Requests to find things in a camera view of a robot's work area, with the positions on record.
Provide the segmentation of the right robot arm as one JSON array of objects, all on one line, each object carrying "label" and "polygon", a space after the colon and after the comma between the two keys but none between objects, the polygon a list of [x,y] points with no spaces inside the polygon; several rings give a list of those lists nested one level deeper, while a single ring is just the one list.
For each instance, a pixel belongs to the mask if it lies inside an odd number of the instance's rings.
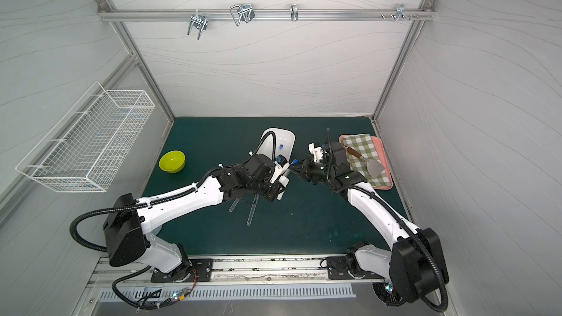
[{"label": "right robot arm", "polygon": [[366,243],[350,247],[345,256],[348,274],[355,279],[369,274],[383,278],[374,291],[388,307],[420,300],[435,312],[445,312],[449,307],[449,275],[437,233],[419,228],[394,210],[351,167],[347,156],[364,162],[371,173],[382,172],[384,166],[353,147],[331,140],[311,143],[309,151],[310,156],[293,162],[290,171],[313,184],[324,183],[341,195],[367,218],[389,247],[383,250]]}]

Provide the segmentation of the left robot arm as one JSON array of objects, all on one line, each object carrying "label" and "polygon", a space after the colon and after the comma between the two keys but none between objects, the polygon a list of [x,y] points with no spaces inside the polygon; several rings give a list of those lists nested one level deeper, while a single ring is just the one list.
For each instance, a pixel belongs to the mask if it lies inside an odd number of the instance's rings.
[{"label": "left robot arm", "polygon": [[[155,235],[155,230],[178,217],[244,195],[262,196],[269,201],[281,199],[288,185],[285,172],[295,140],[291,131],[270,128],[246,161],[212,168],[199,182],[161,195],[135,199],[127,193],[112,208],[74,219],[70,235],[88,249],[107,253],[113,267],[143,263],[145,267],[137,275],[154,269],[168,282],[196,279],[196,268],[184,248],[164,241]],[[78,232],[82,221],[99,215],[107,216],[103,225],[105,246],[87,241]]]}]

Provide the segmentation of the white wipe cloth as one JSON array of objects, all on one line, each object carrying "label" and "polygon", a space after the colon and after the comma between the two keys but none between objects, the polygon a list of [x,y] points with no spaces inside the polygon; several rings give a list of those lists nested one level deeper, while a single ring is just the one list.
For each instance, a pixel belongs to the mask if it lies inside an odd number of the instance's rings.
[{"label": "white wipe cloth", "polygon": [[286,176],[284,176],[284,175],[281,175],[281,176],[278,178],[278,181],[279,181],[279,183],[280,183],[284,188],[286,188],[286,187],[288,186],[288,183],[289,183],[288,177],[286,177]]}]

